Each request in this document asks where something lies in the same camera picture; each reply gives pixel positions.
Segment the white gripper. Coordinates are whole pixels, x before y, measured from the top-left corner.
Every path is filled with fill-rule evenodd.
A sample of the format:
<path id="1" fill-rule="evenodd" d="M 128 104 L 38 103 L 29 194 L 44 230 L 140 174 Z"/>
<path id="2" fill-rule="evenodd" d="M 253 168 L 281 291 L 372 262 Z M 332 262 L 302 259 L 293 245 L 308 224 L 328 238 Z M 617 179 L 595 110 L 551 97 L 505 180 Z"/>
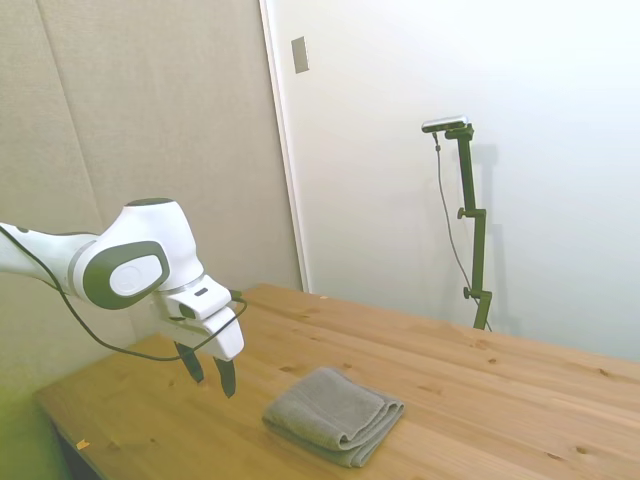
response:
<path id="1" fill-rule="evenodd" d="M 236 393 L 233 359 L 243 350 L 244 338 L 228 292 L 154 294 L 160 312 L 160 331 L 176 341 L 177 354 L 196 383 L 204 380 L 202 366 L 192 348 L 214 356 L 221 388 L 227 398 Z"/>

